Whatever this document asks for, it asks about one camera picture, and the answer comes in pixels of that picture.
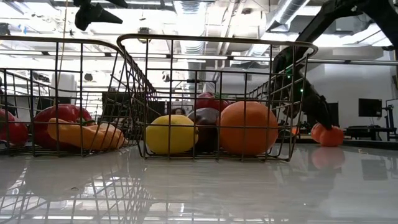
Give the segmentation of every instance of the red bell pepper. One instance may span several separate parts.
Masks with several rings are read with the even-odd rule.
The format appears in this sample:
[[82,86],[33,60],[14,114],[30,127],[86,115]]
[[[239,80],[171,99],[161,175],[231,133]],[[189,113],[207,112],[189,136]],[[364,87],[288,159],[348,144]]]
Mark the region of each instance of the red bell pepper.
[[[195,109],[200,108],[213,108],[216,110],[220,110],[220,101],[217,100],[220,98],[217,93],[204,92],[198,95],[198,98],[207,98],[207,99],[197,99],[197,104]],[[221,100],[221,111],[223,111],[227,106],[231,103],[228,100]]]
[[[82,117],[83,117],[83,125],[91,126],[94,125],[94,122],[86,122],[92,121],[91,115],[86,109],[82,109]],[[55,114],[55,106],[51,106],[39,112],[35,118],[34,122],[48,122],[51,118],[56,118]],[[70,104],[59,104],[58,105],[58,118],[64,121],[68,121],[70,123],[80,123],[80,107],[76,105]],[[52,139],[47,132],[47,124],[37,124],[34,123],[34,141],[38,146],[43,147],[44,149],[57,149],[57,141]],[[67,143],[59,142],[60,150],[76,150],[75,146],[72,146]]]
[[[6,122],[6,110],[0,109],[0,140],[7,141],[7,124]],[[10,112],[8,112],[8,121],[20,121],[18,118],[14,117]],[[9,123],[9,143],[12,146],[25,146],[29,132],[27,127],[23,123]]]

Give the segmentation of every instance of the yellow lemon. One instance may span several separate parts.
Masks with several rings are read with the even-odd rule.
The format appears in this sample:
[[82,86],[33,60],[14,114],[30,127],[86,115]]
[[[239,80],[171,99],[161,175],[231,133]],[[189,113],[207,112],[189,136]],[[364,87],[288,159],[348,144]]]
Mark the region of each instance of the yellow lemon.
[[[156,118],[152,124],[169,124],[169,116],[161,116]],[[170,129],[170,153],[176,154],[190,150],[198,141],[198,129],[193,128],[191,119],[184,115],[172,115],[171,125],[187,125],[172,126]],[[169,143],[169,127],[168,126],[148,126],[146,128],[146,144],[154,153],[167,154]]]

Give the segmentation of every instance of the wire basket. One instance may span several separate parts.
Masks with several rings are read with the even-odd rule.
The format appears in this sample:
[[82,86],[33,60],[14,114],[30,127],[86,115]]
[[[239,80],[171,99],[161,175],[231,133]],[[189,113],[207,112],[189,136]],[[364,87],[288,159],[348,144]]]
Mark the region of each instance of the wire basket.
[[[141,60],[145,63],[144,68],[138,70],[137,77],[142,77],[143,80],[155,80],[156,75],[162,75],[166,85],[159,85],[158,83],[151,84],[144,82],[140,91],[144,91],[139,101],[144,102],[144,105],[137,104],[142,107],[139,111],[143,111],[143,116],[139,117],[137,123],[142,128],[142,140],[144,144],[139,147],[140,154],[143,158],[179,158],[179,159],[255,159],[267,160],[278,159],[289,161],[292,157],[297,134],[300,129],[301,105],[303,95],[305,94],[305,81],[307,73],[307,60],[310,56],[317,52],[317,47],[303,42],[278,42],[269,40],[255,40],[255,39],[235,39],[235,38],[217,38],[217,37],[189,37],[189,36],[174,36],[174,35],[142,35],[142,34],[126,34],[118,38],[118,46],[123,51],[125,60],[132,61],[134,55],[128,54],[128,47],[131,42],[139,42],[145,45],[145,51]],[[164,43],[168,47],[166,53],[156,52],[151,49],[155,43]],[[257,45],[263,46],[265,49],[269,48],[269,53],[265,57],[245,57],[225,55],[229,44],[234,45]],[[217,49],[215,54],[204,54],[208,47]],[[292,65],[286,64],[281,72],[273,71],[272,63],[274,61],[273,50],[283,49],[284,47],[291,48],[290,61]],[[310,49],[310,52],[305,54],[302,58],[295,58],[298,50]],[[227,70],[226,64],[230,67],[238,64],[239,69]],[[257,66],[257,70],[251,70],[250,67]],[[237,88],[230,88],[230,81],[232,79],[239,79],[239,91]],[[203,124],[199,122],[200,118],[197,116],[198,102],[200,100],[209,100],[208,97],[200,96],[205,91],[218,92],[218,96],[213,96],[213,100],[219,104],[217,112],[217,121],[211,124]],[[243,121],[240,125],[223,125],[223,115],[221,113],[223,101],[228,100],[231,103],[243,102],[243,117],[239,119]],[[266,105],[267,125],[247,125],[248,117],[246,116],[247,105],[250,102],[258,102]],[[179,124],[175,122],[176,117],[173,115],[173,109],[192,110],[190,114],[193,118],[193,124],[184,123]],[[271,127],[269,120],[271,113],[275,116],[278,125]],[[157,118],[163,119],[163,123],[157,123]],[[149,127],[157,126],[159,136],[149,136],[144,130]],[[175,150],[179,146],[175,146],[176,141],[190,141],[189,139],[178,139],[173,137],[174,130],[178,128],[190,127],[192,131],[192,142],[184,145],[185,150]],[[197,141],[201,139],[201,131],[212,129],[214,132],[210,134],[213,139],[216,139],[211,147],[206,149],[198,148]],[[223,139],[223,130],[235,129],[239,131],[237,135],[239,140],[235,140],[236,144],[242,144],[239,153],[228,150],[225,147],[225,138]],[[251,138],[251,133],[256,131],[265,131],[261,135],[261,141],[265,144],[260,149],[261,153],[256,153],[250,148],[248,141],[257,141]],[[277,130],[276,144],[269,144],[272,142],[269,139],[271,132]]]
[[[138,110],[143,106],[137,105],[143,104],[142,90],[131,86],[142,85],[142,72],[134,61],[123,59],[117,46],[84,39],[0,40],[41,47],[1,51],[12,57],[2,58],[0,64],[0,154],[87,156],[136,145],[142,138],[136,126],[143,117]],[[98,63],[99,58],[109,60]],[[107,72],[91,74],[88,67]],[[146,87],[150,96],[154,89]]]

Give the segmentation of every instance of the ceiling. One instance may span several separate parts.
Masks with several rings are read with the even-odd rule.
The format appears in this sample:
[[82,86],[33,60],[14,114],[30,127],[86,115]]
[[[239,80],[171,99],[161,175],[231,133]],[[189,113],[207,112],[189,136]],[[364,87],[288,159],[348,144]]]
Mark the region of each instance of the ceiling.
[[[26,1],[3,1],[0,0],[0,23],[9,24],[11,35],[24,35],[35,37],[63,37],[76,39],[97,39],[116,44],[116,39],[121,34],[137,33],[140,27],[148,27],[151,34],[186,35],[201,32],[199,27],[203,26],[203,35],[209,37],[236,37],[269,40],[295,40],[300,32],[320,10],[325,1],[312,0],[302,7],[290,23],[288,32],[266,33],[266,24],[270,12],[277,9],[278,0],[217,0],[205,3],[205,14],[202,21],[181,20],[174,10],[175,2],[164,1],[165,7],[161,9],[158,1],[126,1],[129,9],[121,9],[104,1],[92,1],[93,4],[100,3],[107,11],[120,17],[122,24],[92,23],[87,30],[81,31],[76,28],[74,20],[78,10],[68,1],[64,0],[26,0]],[[349,17],[337,20],[325,34],[323,34],[315,45],[320,47],[316,58],[347,58],[347,59],[376,59],[382,55],[380,46],[391,43],[374,24],[363,30],[355,28],[358,23],[364,23],[369,18]],[[146,45],[136,39],[124,41],[126,50],[131,54],[144,54]],[[220,45],[208,42],[202,54],[205,55],[245,55],[253,46],[250,44]],[[169,54],[170,42],[165,40],[152,40],[149,44],[151,54]],[[174,44],[174,54],[184,54],[184,45],[180,42]],[[23,56],[21,52],[40,52],[37,55]],[[54,43],[45,42],[16,42],[0,41],[0,67],[14,68],[54,68],[56,51]],[[65,44],[65,52],[79,52],[79,44]],[[84,52],[111,52],[114,50],[99,45],[85,45]],[[41,52],[50,52],[50,55],[42,55]],[[80,54],[71,54],[63,58],[63,68],[73,69],[80,66]],[[145,70],[143,60],[137,59],[142,70]],[[187,68],[191,66],[187,60],[175,60],[173,67]],[[114,57],[88,57],[83,66],[84,72],[110,74],[114,65]],[[149,68],[170,68],[167,60],[153,59],[148,62]],[[206,60],[204,67],[214,67],[214,60]],[[121,70],[123,61],[117,64],[117,70]],[[50,72],[43,72],[51,79]],[[147,77],[154,86],[167,88],[168,83],[162,81],[164,71],[149,71]],[[189,77],[187,72],[180,72],[181,77]],[[94,77],[92,85],[100,82]]]

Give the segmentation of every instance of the white wall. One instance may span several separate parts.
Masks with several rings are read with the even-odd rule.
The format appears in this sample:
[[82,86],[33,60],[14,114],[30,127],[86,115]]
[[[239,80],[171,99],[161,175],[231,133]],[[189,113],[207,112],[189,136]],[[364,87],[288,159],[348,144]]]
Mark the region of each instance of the white wall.
[[[378,60],[389,60],[387,54]],[[361,118],[358,116],[358,98],[381,99],[394,97],[391,82],[391,67],[375,65],[320,65],[307,73],[309,82],[329,103],[339,103],[339,122],[342,128],[353,125],[378,124],[386,126],[382,118]]]

